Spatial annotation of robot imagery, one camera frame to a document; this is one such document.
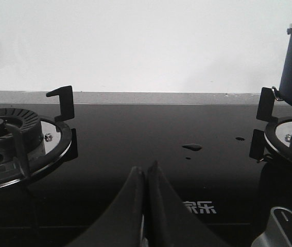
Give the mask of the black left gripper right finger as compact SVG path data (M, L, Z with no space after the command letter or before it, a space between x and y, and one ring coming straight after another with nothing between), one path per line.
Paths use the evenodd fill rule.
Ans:
M228 246L186 208L158 161L148 168L147 192L150 246Z

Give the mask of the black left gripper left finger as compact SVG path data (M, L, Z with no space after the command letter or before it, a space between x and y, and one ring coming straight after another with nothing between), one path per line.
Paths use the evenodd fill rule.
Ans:
M132 167L105 212L68 246L140 246L144 184L141 168Z

